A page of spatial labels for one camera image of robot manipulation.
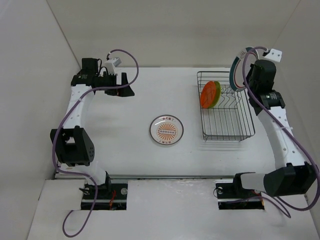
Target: white plate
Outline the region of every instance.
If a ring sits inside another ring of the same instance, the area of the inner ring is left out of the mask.
[[[184,126],[178,118],[172,115],[158,116],[150,125],[150,135],[158,144],[175,144],[183,134]]]

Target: plate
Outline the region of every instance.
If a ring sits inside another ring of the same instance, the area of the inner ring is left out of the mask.
[[[247,52],[250,49],[252,49],[251,46],[248,46],[242,49],[242,51],[239,52],[239,54],[235,57],[230,68],[230,75],[229,75],[230,87],[236,92],[240,92],[246,89],[246,86],[244,85],[243,74],[242,74],[242,66],[243,66],[243,59],[245,58]],[[258,59],[259,59],[259,55],[256,50],[249,54],[249,57],[247,59],[246,66],[245,66],[246,74],[248,74],[250,70],[250,63],[254,63]]]
[[[208,81],[201,92],[200,103],[204,109],[212,108],[211,105],[216,97],[216,84],[213,81]]]
[[[215,81],[214,84],[215,84],[215,96],[214,96],[212,104],[209,106],[209,108],[213,108],[215,105],[217,105],[217,103],[219,102],[220,96],[221,96],[220,82]]]
[[[156,117],[150,124],[150,135],[161,145],[172,145],[178,142],[184,134],[181,121],[172,115]]]

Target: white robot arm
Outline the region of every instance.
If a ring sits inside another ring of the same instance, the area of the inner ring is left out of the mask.
[[[291,134],[285,103],[279,92],[273,90],[276,66],[269,60],[257,60],[251,65],[246,80],[259,102],[269,110]],[[270,173],[237,173],[232,182],[216,181],[222,199],[246,199],[252,191],[265,192],[271,197],[305,194],[316,180],[315,169],[279,125],[251,96],[249,102],[269,138],[275,171]]]
[[[99,161],[94,160],[95,147],[84,126],[89,110],[89,105],[95,96],[95,92],[84,93],[97,87],[115,87],[117,85],[117,75],[115,74],[116,65],[120,64],[119,58],[112,58],[106,62],[106,70],[102,75],[98,68],[98,59],[83,58],[81,71],[73,76],[71,81],[71,97],[67,108],[67,113],[81,99],[81,102],[75,107],[68,119],[64,122],[62,130],[56,144],[56,155],[61,164],[60,169],[66,172],[85,173],[95,179],[97,185],[108,184],[108,174],[99,167]],[[128,83],[126,73],[121,74],[121,85]],[[106,94],[119,97],[134,96],[130,86],[120,89],[110,89]],[[53,141],[56,129],[50,133]]]

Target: black wire rack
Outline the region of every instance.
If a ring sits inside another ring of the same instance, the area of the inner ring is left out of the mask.
[[[203,139],[242,141],[252,137],[256,130],[246,90],[231,89],[229,71],[199,71],[199,102],[204,86],[210,81],[220,83],[221,97],[213,108],[203,108],[200,104]]]

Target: white tabletop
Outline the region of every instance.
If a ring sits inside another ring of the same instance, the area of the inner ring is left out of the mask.
[[[131,86],[134,97],[98,92],[85,125],[95,146],[94,161],[110,175],[230,176],[273,171],[273,152],[253,110],[253,137],[242,142],[203,140],[197,72],[210,70],[217,68],[141,68]],[[135,68],[122,71],[129,81],[136,73]],[[152,120],[163,114],[176,116],[184,126],[175,145],[162,146],[150,137]]]
[[[28,240],[62,240],[62,223],[75,234],[88,211],[79,210],[84,180],[47,180]],[[309,211],[286,218],[265,201],[265,210],[219,210],[214,180],[135,180],[127,210],[95,210],[75,240],[318,240]],[[303,208],[303,195],[284,198]]]

